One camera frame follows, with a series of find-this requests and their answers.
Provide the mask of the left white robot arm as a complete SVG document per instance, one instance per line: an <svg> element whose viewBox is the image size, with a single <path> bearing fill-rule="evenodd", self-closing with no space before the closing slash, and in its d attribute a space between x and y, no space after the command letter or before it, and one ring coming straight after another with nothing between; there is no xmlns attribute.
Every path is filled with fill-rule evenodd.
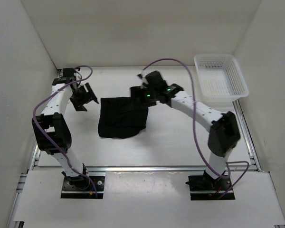
<svg viewBox="0 0 285 228"><path fill-rule="evenodd" d="M71 150L72 136L64 119L68 103L77 112L85 112L89 102L97 103L87 79L80 74L82 66L63 68L52 82L51 95L33 109L32 126L38 148L55 158L70 184L85 190L92 183L85 165Z"/></svg>

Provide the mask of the black shorts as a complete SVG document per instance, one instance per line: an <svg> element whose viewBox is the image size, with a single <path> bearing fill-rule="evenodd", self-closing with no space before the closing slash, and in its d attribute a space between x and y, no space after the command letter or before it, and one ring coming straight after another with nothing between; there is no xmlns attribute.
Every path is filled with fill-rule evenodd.
<svg viewBox="0 0 285 228"><path fill-rule="evenodd" d="M146 128L148 108L135 109L129 97L101 98L98 135L126 139Z"/></svg>

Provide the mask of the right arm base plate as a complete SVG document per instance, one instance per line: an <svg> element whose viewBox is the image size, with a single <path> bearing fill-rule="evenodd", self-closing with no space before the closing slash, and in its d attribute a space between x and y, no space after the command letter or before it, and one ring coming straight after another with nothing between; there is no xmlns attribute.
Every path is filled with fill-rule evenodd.
<svg viewBox="0 0 285 228"><path fill-rule="evenodd" d="M202 175L188 176L190 200L235 200L231 179L211 178L205 171Z"/></svg>

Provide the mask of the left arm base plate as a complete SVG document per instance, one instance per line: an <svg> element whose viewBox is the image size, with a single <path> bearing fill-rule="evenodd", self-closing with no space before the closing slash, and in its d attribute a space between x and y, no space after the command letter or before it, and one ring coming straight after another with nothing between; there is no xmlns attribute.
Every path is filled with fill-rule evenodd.
<svg viewBox="0 0 285 228"><path fill-rule="evenodd" d="M103 199L105 176L94 175L89 179L77 176L67 177L64 174L60 197L62 199Z"/></svg>

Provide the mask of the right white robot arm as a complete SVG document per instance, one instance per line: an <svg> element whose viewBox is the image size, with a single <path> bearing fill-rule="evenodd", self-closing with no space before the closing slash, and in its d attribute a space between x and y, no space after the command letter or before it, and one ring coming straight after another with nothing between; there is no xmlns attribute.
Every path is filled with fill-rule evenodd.
<svg viewBox="0 0 285 228"><path fill-rule="evenodd" d="M178 84L167 84L159 71L146 76L139 74L138 77L142 84L130 88L130 98L135 108L151 107L160 102L191 117L193 133L196 133L196 124L208 132L210 156L208 160L201 157L206 164L204 185L209 190L216 189L221 179L226 178L224 172L228 168L228 158L241 138L235 115L196 101Z"/></svg>

